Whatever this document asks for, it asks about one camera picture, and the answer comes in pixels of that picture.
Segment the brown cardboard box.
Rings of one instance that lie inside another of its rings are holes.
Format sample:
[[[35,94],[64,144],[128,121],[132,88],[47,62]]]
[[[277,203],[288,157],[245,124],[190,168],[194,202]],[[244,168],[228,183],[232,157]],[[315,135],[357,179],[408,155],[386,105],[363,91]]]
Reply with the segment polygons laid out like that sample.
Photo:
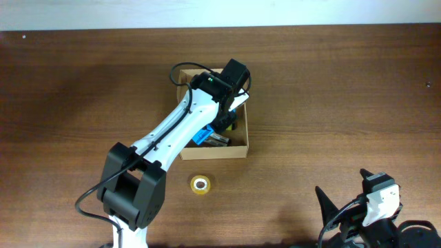
[[[191,113],[187,115],[190,120],[181,122],[185,128],[183,133],[190,135],[189,141],[180,152],[180,157],[183,160],[245,158],[247,156],[249,139],[245,105],[236,110],[238,127],[232,131],[218,133],[231,140],[227,147],[214,147],[206,143],[197,145],[193,142],[192,137],[197,131],[212,122],[218,106],[213,102],[212,97],[202,90],[193,89],[192,96],[189,96],[187,88],[183,86],[177,89],[176,95],[184,105],[187,105],[189,100],[192,101]]]

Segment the blue whiteboard marker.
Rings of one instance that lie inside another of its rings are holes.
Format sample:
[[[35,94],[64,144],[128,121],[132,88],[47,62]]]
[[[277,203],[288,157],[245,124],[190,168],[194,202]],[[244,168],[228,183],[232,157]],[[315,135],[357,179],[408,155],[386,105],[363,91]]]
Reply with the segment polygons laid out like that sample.
[[[205,140],[203,142],[208,144],[208,145],[212,145],[214,147],[227,147],[228,146],[227,143],[224,143],[222,141],[212,140],[212,139],[207,139],[207,140]]]

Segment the black whiteboard marker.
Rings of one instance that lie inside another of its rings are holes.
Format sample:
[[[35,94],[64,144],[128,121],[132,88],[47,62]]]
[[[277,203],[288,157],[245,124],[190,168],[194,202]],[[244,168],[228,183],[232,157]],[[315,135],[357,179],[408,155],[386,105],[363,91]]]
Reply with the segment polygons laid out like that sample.
[[[220,134],[217,134],[217,133],[211,133],[209,135],[209,138],[210,139],[214,139],[214,140],[219,141],[219,142],[222,142],[222,143],[227,143],[227,144],[231,143],[231,140],[229,138],[227,138],[225,136],[222,136]]]

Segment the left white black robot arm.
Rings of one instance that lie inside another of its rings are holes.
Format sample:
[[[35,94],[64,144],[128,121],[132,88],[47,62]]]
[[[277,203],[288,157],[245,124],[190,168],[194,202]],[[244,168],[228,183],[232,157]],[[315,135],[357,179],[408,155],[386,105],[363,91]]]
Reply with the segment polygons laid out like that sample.
[[[113,226],[113,247],[146,247],[147,227],[165,200],[167,171],[182,149],[203,129],[227,129],[235,109],[249,97],[251,73],[230,59],[216,72],[204,65],[188,82],[176,108],[131,146],[116,143],[107,153],[97,198]]]

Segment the yellow adhesive tape roll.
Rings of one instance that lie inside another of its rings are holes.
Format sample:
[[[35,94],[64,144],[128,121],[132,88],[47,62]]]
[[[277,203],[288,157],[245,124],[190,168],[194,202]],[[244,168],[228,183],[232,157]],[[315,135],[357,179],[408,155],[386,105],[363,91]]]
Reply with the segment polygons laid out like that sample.
[[[195,194],[205,195],[211,189],[211,182],[206,176],[196,175],[191,179],[190,187]]]

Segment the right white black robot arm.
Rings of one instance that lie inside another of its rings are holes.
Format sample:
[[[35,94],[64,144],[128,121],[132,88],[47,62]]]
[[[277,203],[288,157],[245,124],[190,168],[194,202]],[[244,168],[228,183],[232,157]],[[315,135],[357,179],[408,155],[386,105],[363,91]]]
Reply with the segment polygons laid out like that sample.
[[[317,247],[440,248],[440,235],[427,220],[395,225],[403,208],[400,186],[390,175],[360,170],[362,193],[338,209],[319,187],[323,228]]]

